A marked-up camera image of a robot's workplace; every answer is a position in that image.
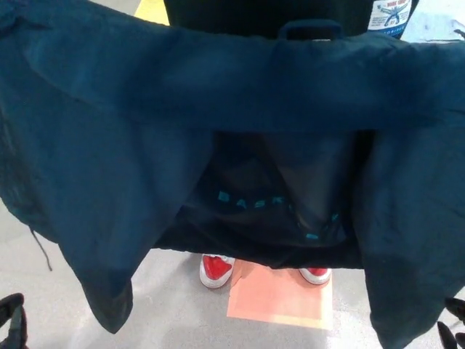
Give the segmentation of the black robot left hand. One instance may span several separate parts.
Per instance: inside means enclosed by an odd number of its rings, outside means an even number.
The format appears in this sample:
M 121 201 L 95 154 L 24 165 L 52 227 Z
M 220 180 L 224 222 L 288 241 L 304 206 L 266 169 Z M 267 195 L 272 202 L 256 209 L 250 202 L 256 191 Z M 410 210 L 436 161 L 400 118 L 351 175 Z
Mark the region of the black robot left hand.
M 11 294 L 1 299 L 1 326 L 9 322 L 8 335 L 1 341 L 1 349 L 28 349 L 27 318 L 24 295 Z

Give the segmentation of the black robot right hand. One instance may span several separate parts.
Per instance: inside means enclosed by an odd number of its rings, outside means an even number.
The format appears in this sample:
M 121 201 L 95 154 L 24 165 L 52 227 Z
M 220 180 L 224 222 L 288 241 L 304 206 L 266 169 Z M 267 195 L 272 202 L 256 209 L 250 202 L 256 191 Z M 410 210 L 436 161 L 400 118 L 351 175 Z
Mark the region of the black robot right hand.
M 446 298 L 445 309 L 464 324 L 464 301 L 457 298 Z M 443 349 L 464 348 L 464 333 L 453 334 L 449 327 L 441 321 L 437 322 L 437 330 Z

